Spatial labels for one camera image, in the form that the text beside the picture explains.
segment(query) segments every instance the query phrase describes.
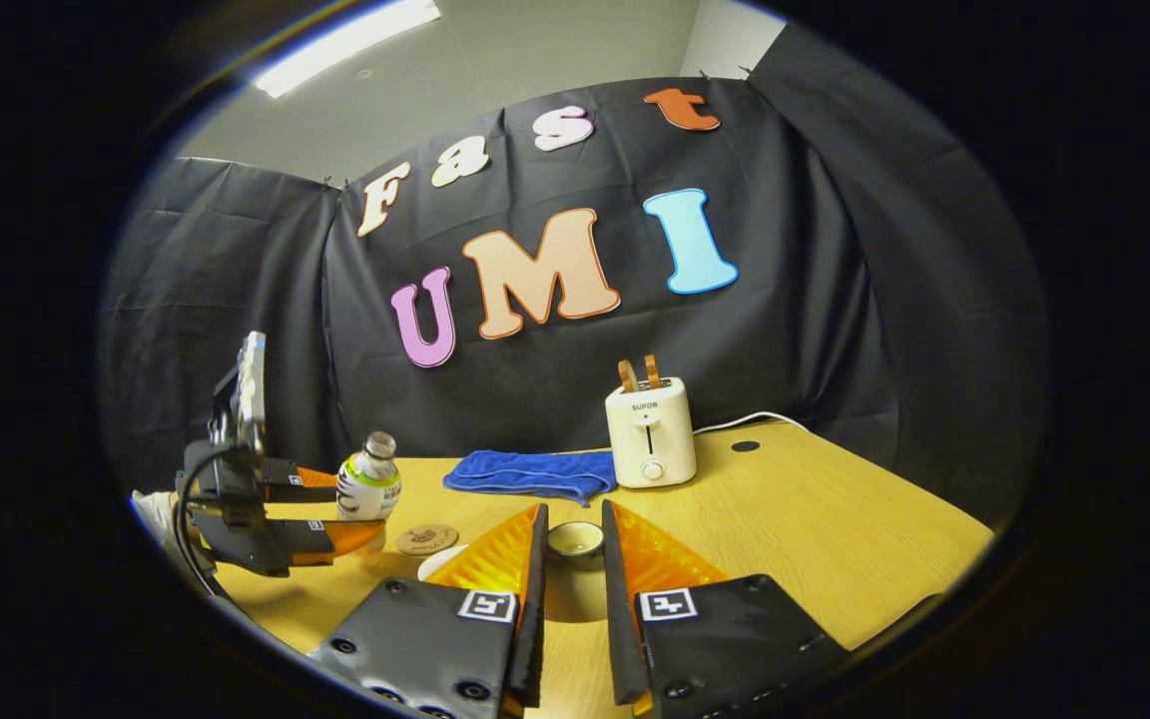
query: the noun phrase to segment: white plate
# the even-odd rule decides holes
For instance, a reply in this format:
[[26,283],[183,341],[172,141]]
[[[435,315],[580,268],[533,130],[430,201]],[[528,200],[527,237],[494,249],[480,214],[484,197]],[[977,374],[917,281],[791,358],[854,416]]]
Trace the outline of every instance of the white plate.
[[461,543],[459,546],[451,546],[444,549],[443,551],[438,551],[437,554],[432,554],[429,559],[421,561],[420,568],[415,571],[415,576],[420,578],[420,581],[423,582],[424,579],[430,576],[430,574],[442,568],[443,564],[447,564],[452,557],[459,554],[461,551],[465,551],[467,548],[469,548],[469,545]]

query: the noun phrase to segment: ceiling light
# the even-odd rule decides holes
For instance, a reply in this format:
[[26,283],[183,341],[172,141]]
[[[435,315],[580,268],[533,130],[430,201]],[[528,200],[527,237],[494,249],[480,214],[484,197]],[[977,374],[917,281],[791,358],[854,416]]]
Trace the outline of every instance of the ceiling light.
[[269,97],[282,97],[301,82],[346,60],[360,51],[442,17],[430,0],[397,0],[327,32],[255,78],[255,86]]

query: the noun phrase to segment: blue towel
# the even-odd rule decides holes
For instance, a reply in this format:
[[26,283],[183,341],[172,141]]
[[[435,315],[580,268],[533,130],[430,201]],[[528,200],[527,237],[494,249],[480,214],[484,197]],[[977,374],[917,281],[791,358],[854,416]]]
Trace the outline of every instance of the blue towel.
[[589,499],[619,487],[610,451],[580,454],[514,454],[478,450],[455,465],[443,487],[484,495],[566,497],[588,506]]

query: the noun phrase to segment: plastic water bottle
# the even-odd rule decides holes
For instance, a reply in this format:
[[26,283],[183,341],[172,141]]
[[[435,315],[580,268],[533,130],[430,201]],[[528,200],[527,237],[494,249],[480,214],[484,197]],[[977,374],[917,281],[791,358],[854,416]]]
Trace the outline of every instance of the plastic water bottle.
[[[337,517],[343,520],[388,519],[402,492],[401,474],[393,465],[397,442],[384,433],[370,433],[365,450],[352,454],[337,474]],[[379,531],[367,545],[370,554],[383,550],[388,533]]]

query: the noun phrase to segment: white cord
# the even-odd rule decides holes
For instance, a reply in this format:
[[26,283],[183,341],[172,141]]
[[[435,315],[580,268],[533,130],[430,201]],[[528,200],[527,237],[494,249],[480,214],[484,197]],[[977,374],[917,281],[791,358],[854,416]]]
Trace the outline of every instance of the white cord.
[[752,414],[749,414],[747,418],[739,418],[738,420],[734,420],[734,422],[726,422],[724,424],[713,424],[713,427],[711,427],[711,428],[698,428],[698,429],[695,429],[695,431],[691,433],[691,434],[697,434],[698,435],[698,433],[707,433],[707,431],[712,431],[712,429],[734,428],[735,424],[743,424],[747,420],[754,420],[757,418],[775,418],[776,420],[784,420],[784,422],[787,422],[787,423],[796,424],[796,427],[806,429],[805,427],[803,427],[802,422],[798,422],[798,420],[787,419],[787,418],[784,418],[783,414],[775,414],[775,413],[752,413]]

